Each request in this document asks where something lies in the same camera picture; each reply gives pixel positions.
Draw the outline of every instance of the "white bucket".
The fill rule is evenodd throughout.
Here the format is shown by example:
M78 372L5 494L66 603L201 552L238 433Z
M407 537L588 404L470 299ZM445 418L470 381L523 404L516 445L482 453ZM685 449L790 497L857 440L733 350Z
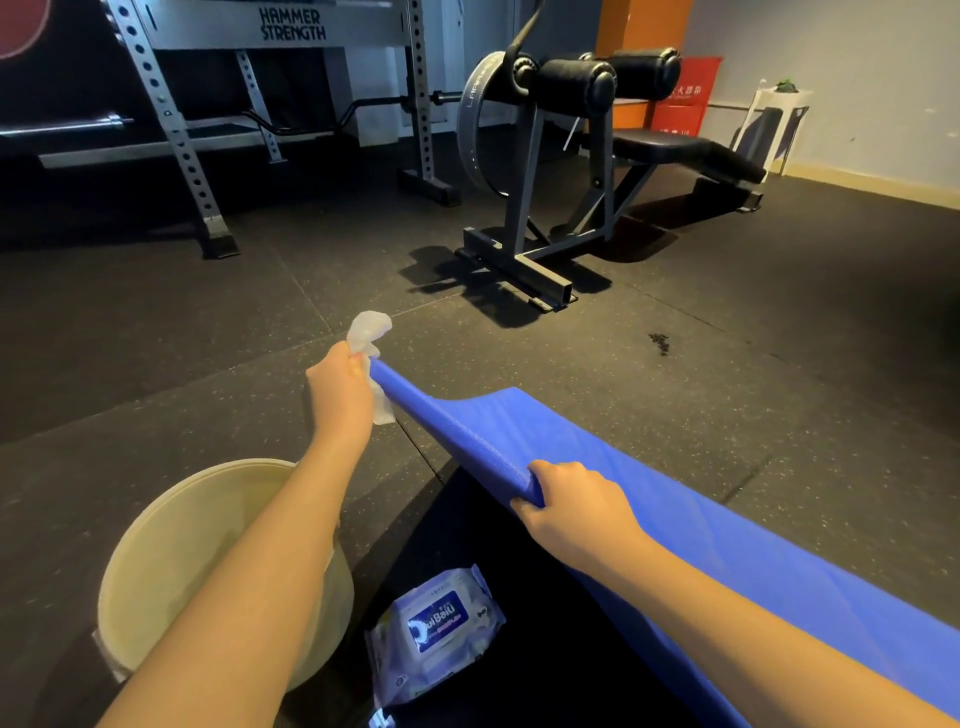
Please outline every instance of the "white bucket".
M293 463L267 458L208 468L157 498L127 529L110 557L97 603L97 643L118 679L140 666L293 469ZM329 659L352 609L353 579L335 541L323 597L287 690Z

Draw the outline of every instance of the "bench frame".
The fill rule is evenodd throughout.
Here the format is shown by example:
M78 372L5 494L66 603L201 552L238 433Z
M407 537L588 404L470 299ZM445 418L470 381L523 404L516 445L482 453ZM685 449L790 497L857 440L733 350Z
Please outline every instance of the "bench frame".
M546 258L562 255L570 259L587 252L586 246L597 240L611 240L613 229L626 212L640 188L646 184L657 164L630 162L626 176L614 188L613 111L590 119L588 135L589 188L570 218L544 234L530 220L530 202L540 156L544 112L534 103L518 109L516 153L502 228L464 228L464 247L457 255L478 268L495 271L506 282L529 297L543 311L557 311L577 300L573 284L546 265ZM690 198L710 199L720 204L719 212L753 212L763 195L750 182L700 178ZM527 236L530 231L534 237Z

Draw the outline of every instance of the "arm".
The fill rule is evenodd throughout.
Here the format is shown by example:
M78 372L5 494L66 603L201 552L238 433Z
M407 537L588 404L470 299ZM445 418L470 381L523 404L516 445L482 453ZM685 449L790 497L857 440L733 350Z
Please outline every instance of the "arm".
M101 728L274 724L372 427L370 386L346 342L307 379L317 432L306 454L147 656Z
M756 728L958 725L674 556L600 473L541 460L530 470L544 507L513 506L534 539L655 622Z

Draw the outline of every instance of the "wet wipes packet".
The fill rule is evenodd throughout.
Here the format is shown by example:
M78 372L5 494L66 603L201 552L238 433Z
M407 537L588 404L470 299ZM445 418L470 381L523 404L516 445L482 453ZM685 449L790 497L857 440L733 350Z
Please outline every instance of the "wet wipes packet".
M459 672L505 621L476 565L410 590L367 633L376 707L409 702Z

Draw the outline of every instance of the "hand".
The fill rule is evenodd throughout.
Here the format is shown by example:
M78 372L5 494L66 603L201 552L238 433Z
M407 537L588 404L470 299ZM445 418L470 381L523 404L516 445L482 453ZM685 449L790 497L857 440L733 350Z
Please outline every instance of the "hand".
M361 354L350 355L346 341L306 371L316 427L314 443L347 449L357 458L370 441L373 392Z
M618 556L649 543L616 483L580 463L529 466L540 482L544 507L511 501L534 541L569 567L593 578Z

